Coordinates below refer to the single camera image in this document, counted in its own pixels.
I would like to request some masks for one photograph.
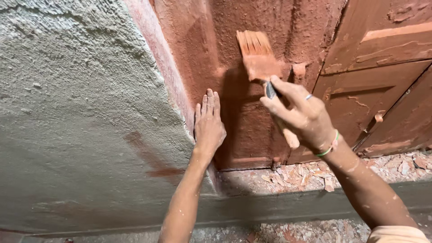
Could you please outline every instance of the paint stain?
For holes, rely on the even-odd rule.
[[[158,149],[146,144],[143,141],[141,133],[133,131],[123,139],[135,149],[135,153],[139,158],[145,161],[153,168],[152,171],[147,171],[146,174],[150,177],[165,177],[172,185],[178,185],[181,176],[184,174],[184,169],[178,169],[170,166],[164,159],[163,153]]]

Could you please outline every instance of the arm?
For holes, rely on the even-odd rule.
[[[189,242],[197,218],[198,198],[204,173],[216,149],[226,137],[220,120],[220,102],[211,89],[203,97],[203,105],[195,110],[196,144],[183,179],[175,190],[162,224],[159,242]]]
[[[276,76],[271,77],[271,83],[294,108],[288,110],[267,97],[261,98],[263,105],[282,118],[314,154],[327,151],[335,140],[336,130],[324,103],[316,97],[306,100],[309,92],[303,86],[282,82]],[[417,227],[402,200],[354,154],[342,135],[337,142],[337,149],[321,158],[332,169],[351,205],[367,225],[371,229],[391,225]]]

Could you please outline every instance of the thread bracelet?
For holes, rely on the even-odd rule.
[[[330,148],[327,149],[327,151],[325,151],[324,153],[316,154],[315,156],[322,157],[322,156],[328,154],[330,151],[336,150],[337,139],[339,138],[339,132],[337,129],[335,129],[335,131],[336,131],[336,137],[334,138],[333,142],[331,142]]]

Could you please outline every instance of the floor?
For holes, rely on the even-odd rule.
[[[419,228],[432,240],[432,211],[413,215]],[[251,227],[199,228],[191,243],[356,243],[365,242],[368,226],[359,220],[329,220]],[[92,237],[46,239],[43,243],[156,243],[159,232],[112,234]]]

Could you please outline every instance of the left hand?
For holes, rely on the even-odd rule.
[[[219,94],[207,89],[203,105],[195,109],[195,148],[211,156],[226,137],[225,126],[220,120]]]

